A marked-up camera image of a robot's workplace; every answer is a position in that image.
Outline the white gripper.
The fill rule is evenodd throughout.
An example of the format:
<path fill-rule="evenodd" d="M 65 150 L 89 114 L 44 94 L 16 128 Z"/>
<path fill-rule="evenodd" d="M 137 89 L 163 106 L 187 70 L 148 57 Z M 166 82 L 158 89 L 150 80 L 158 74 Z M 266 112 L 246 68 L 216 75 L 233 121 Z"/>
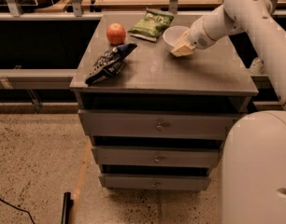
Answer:
<path fill-rule="evenodd" d="M 189 48 L 190 43 L 197 49 L 207 49 L 214 45 L 217 42 L 215 24 L 216 20 L 212 16 L 199 18 L 192 24 L 189 31 L 180 36 L 170 53 L 175 57 L 189 56 L 194 52 L 194 49 Z"/>

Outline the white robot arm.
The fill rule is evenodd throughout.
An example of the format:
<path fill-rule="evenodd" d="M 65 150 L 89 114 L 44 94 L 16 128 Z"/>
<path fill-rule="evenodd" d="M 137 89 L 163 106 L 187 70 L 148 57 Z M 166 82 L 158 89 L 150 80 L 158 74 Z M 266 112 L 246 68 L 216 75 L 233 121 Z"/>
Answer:
<path fill-rule="evenodd" d="M 283 106 L 244 116 L 227 135 L 222 224 L 286 224 L 286 32 L 271 17 L 274 9 L 274 0 L 223 0 L 171 50 L 183 56 L 245 32 Z"/>

